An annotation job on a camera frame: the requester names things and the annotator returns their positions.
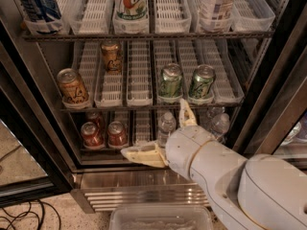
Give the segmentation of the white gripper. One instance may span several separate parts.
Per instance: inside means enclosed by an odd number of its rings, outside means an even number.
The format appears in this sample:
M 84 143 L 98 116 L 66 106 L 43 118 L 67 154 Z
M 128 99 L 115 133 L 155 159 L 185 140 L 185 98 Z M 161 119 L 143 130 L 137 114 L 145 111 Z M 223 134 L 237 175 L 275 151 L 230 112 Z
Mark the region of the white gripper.
M 154 168 L 165 168 L 169 165 L 171 170 L 190 179 L 189 170 L 194 156 L 201 147 L 215 138 L 203 127 L 197 126 L 197 119 L 188 102 L 180 99 L 179 103 L 178 117 L 181 128 L 171 134 L 165 149 L 156 141 L 151 141 L 143 146 L 121 149 L 122 155 L 132 163 Z

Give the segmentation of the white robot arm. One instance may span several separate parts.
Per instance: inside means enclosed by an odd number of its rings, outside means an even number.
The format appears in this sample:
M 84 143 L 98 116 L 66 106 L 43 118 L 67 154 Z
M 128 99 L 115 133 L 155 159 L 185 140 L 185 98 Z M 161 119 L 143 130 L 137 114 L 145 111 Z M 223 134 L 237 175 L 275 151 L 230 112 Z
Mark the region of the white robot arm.
M 150 142 L 122 154 L 196 182 L 228 230 L 307 230 L 307 174 L 269 154 L 246 158 L 227 148 L 197 124 L 185 100 L 164 149 Z

